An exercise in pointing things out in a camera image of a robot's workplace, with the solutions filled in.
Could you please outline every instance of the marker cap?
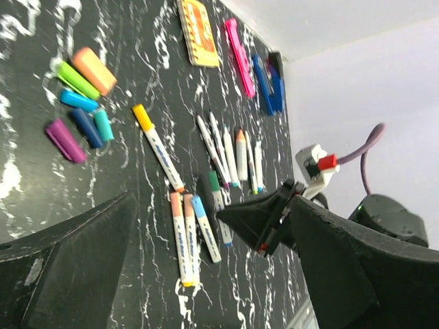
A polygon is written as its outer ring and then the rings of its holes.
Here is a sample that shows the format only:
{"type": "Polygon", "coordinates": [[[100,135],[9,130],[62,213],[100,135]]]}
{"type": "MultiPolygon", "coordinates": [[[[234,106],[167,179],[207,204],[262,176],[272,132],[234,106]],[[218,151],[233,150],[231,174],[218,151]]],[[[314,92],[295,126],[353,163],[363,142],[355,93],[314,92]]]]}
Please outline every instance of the marker cap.
{"type": "Polygon", "coordinates": [[[193,213],[192,197],[192,194],[185,194],[183,196],[183,204],[185,205],[185,217],[193,217],[195,215],[193,213]]]}
{"type": "Polygon", "coordinates": [[[134,115],[136,116],[137,121],[139,122],[144,132],[147,132],[154,128],[154,124],[151,122],[151,119],[146,113],[146,110],[142,104],[138,104],[133,107],[132,111],[134,112],[134,115]]]}
{"type": "Polygon", "coordinates": [[[206,216],[206,211],[204,210],[203,203],[201,202],[201,199],[198,195],[194,195],[192,197],[192,206],[198,218],[206,216]]]}
{"type": "Polygon", "coordinates": [[[171,198],[172,216],[173,217],[183,216],[183,209],[180,201],[180,193],[172,192],[169,194],[169,196],[171,198]]]}
{"type": "Polygon", "coordinates": [[[102,141],[106,142],[115,139],[114,135],[112,134],[107,112],[105,112],[104,109],[101,109],[94,112],[93,116],[95,117],[96,127],[99,131],[99,135],[101,135],[102,141]]]}
{"type": "Polygon", "coordinates": [[[62,103],[73,106],[74,108],[81,108],[84,111],[92,112],[97,109],[99,104],[89,98],[74,93],[73,91],[63,89],[60,95],[62,103]]]}
{"type": "Polygon", "coordinates": [[[90,82],[85,80],[82,75],[75,71],[75,69],[68,65],[66,62],[61,62],[58,65],[58,68],[56,69],[56,75],[67,86],[69,86],[82,96],[91,98],[93,100],[99,98],[99,91],[97,91],[97,89],[93,87],[90,82]]]}
{"type": "Polygon", "coordinates": [[[99,149],[104,146],[104,142],[96,129],[96,126],[90,116],[81,108],[75,108],[71,111],[71,116],[75,120],[79,129],[87,136],[91,147],[99,149]]]}
{"type": "Polygon", "coordinates": [[[117,82],[115,76],[88,47],[79,50],[74,55],[72,63],[103,96],[106,96],[117,82]]]}
{"type": "Polygon", "coordinates": [[[60,149],[62,154],[76,163],[84,162],[87,159],[78,142],[70,134],[61,119],[56,119],[47,128],[46,133],[55,145],[60,149]]]}
{"type": "Polygon", "coordinates": [[[218,182],[216,171],[209,171],[209,182],[211,183],[212,192],[220,191],[220,182],[218,182]]]}

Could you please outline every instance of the stapler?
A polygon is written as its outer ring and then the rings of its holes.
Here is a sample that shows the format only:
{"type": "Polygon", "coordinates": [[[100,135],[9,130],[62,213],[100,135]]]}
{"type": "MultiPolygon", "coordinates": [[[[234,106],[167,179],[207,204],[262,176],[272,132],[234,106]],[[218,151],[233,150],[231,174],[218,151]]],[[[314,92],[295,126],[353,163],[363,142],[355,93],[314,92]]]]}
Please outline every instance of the stapler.
{"type": "Polygon", "coordinates": [[[285,81],[281,53],[278,51],[269,53],[266,65],[259,55],[253,55],[252,61],[267,104],[268,115],[282,113],[285,109],[285,81]]]}

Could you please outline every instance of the orange paint marker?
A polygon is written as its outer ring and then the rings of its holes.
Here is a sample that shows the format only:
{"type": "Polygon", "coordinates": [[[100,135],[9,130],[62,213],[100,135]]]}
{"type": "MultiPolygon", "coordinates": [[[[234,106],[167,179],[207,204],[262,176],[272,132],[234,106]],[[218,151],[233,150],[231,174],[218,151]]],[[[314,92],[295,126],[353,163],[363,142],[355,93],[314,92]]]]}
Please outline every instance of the orange paint marker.
{"type": "Polygon", "coordinates": [[[180,193],[173,192],[170,194],[170,197],[174,232],[176,235],[178,265],[180,267],[180,279],[184,287],[190,287],[192,285],[192,266],[187,247],[185,219],[183,217],[180,193]]]}

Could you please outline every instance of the paint marker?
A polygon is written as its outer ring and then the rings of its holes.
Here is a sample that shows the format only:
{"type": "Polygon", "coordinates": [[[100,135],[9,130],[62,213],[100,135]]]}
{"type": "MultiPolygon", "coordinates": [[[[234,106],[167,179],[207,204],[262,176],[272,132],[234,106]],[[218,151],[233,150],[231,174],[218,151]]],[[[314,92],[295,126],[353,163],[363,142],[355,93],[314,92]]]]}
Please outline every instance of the paint marker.
{"type": "Polygon", "coordinates": [[[187,247],[185,219],[181,207],[180,193],[173,192],[170,194],[170,197],[181,283],[184,287],[190,287],[192,285],[192,266],[189,257],[189,248],[187,247]]]}
{"type": "Polygon", "coordinates": [[[204,240],[207,244],[207,249],[211,255],[212,261],[218,263],[221,261],[220,251],[218,250],[217,242],[213,236],[211,224],[206,216],[203,203],[198,195],[192,197],[192,206],[197,216],[198,224],[200,224],[201,233],[203,233],[204,240]]]}
{"type": "Polygon", "coordinates": [[[166,173],[168,180],[171,182],[172,187],[179,193],[185,190],[185,186],[178,175],[176,168],[174,167],[171,158],[166,152],[160,138],[158,137],[157,131],[154,129],[154,124],[151,122],[148,114],[146,114],[145,108],[142,104],[136,105],[132,108],[134,115],[140,123],[146,138],[151,144],[154,153],[156,154],[158,161],[162,165],[163,170],[166,173]]]}
{"type": "Polygon", "coordinates": [[[242,129],[239,129],[238,135],[236,137],[236,159],[238,162],[239,180],[248,180],[247,144],[242,129]]]}
{"type": "Polygon", "coordinates": [[[256,169],[256,181],[258,183],[258,191],[263,192],[261,141],[257,141],[256,146],[254,147],[254,166],[256,169]]]}
{"type": "Polygon", "coordinates": [[[192,197],[192,194],[185,194],[183,196],[183,203],[185,205],[186,240],[189,247],[189,258],[193,274],[192,285],[198,286],[200,283],[200,255],[198,253],[197,228],[192,207],[192,197]]]}
{"type": "Polygon", "coordinates": [[[220,158],[218,157],[217,150],[215,149],[215,145],[213,144],[211,135],[209,134],[209,131],[207,130],[203,119],[199,115],[197,115],[197,122],[198,125],[200,126],[201,135],[203,136],[204,142],[206,143],[207,150],[211,155],[212,161],[215,164],[218,174],[221,176],[221,180],[224,185],[224,188],[228,188],[226,173],[224,172],[224,168],[222,167],[220,158]]]}
{"type": "Polygon", "coordinates": [[[213,116],[212,111],[209,113],[209,118],[211,121],[213,139],[215,139],[215,143],[217,145],[217,151],[218,151],[219,157],[221,158],[221,164],[222,164],[222,168],[224,170],[224,175],[226,175],[227,184],[230,184],[232,182],[232,180],[230,178],[230,173],[228,171],[226,154],[224,153],[224,146],[222,145],[221,135],[219,133],[220,131],[218,130],[218,126],[217,126],[217,120],[213,116]]]}
{"type": "Polygon", "coordinates": [[[232,180],[233,187],[240,187],[238,172],[236,170],[235,153],[233,151],[232,137],[228,133],[228,128],[224,126],[224,133],[222,135],[224,141],[224,148],[226,149],[228,170],[230,173],[230,179],[232,180]]]}
{"type": "MultiPolygon", "coordinates": [[[[224,209],[224,203],[222,201],[222,194],[220,183],[218,182],[218,177],[216,172],[211,171],[209,172],[209,182],[211,183],[211,190],[213,195],[213,203],[215,207],[215,212],[223,210],[224,209]]],[[[223,242],[226,246],[232,245],[232,234],[230,233],[230,228],[223,223],[222,221],[219,221],[219,228],[221,230],[221,235],[223,242]]]]}
{"type": "Polygon", "coordinates": [[[254,158],[253,158],[253,148],[252,140],[246,132],[246,142],[247,142],[247,152],[248,152],[248,170],[250,171],[250,180],[252,182],[253,194],[258,194],[258,182],[256,179],[256,172],[254,170],[254,158]]]}

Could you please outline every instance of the blue paint marker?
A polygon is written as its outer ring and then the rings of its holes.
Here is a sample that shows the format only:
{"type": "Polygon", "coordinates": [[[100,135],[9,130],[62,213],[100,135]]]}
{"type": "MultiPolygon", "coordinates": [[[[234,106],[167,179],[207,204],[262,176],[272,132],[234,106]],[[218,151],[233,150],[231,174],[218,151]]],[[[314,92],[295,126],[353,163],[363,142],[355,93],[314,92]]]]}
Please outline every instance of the blue paint marker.
{"type": "Polygon", "coordinates": [[[209,250],[212,261],[214,263],[218,263],[221,261],[220,251],[218,250],[217,242],[215,241],[215,237],[213,236],[211,224],[207,219],[203,203],[201,202],[201,199],[198,195],[194,195],[192,197],[192,206],[195,211],[198,224],[200,225],[201,233],[203,234],[204,240],[206,241],[207,249],[209,250]]]}

